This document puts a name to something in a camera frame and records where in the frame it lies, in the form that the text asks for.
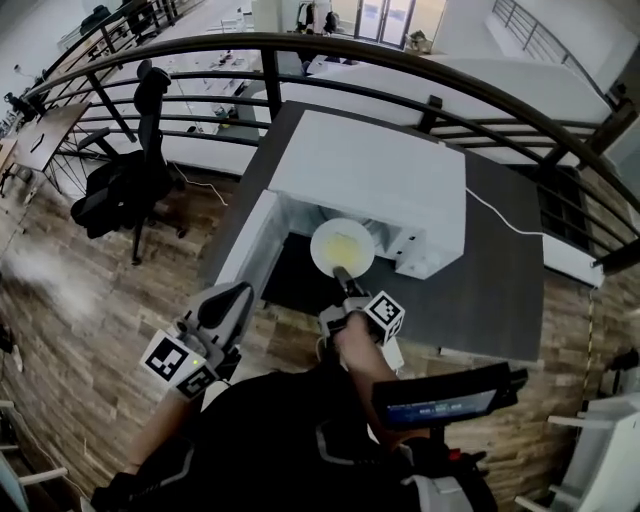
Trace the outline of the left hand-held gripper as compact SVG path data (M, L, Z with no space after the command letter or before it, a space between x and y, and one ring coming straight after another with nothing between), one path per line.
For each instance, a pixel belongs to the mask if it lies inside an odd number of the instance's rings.
M222 283L191 297L185 319L174 330L158 330L140 365L184 400L194 400L212 384L228 380L239 361L242 334L254 299L245 282Z

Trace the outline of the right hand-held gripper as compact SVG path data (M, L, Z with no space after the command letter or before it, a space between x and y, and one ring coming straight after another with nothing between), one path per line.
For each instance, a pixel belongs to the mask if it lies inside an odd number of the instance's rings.
M356 279L342 266L333 269L335 279L347 297L340 306L330 306L319 315L321 331L326 340L340 332L349 316L362 313L367 317L368 329L378 345L385 345L401 329L405 310L390 295L380 291L375 296L361 296Z

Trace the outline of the person's right hand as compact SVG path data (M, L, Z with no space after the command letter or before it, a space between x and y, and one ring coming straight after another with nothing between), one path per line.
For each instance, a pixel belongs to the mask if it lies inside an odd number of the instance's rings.
M371 338L365 315L351 313L346 325L333 337L334 344L350 370L372 370L384 363L384 357Z

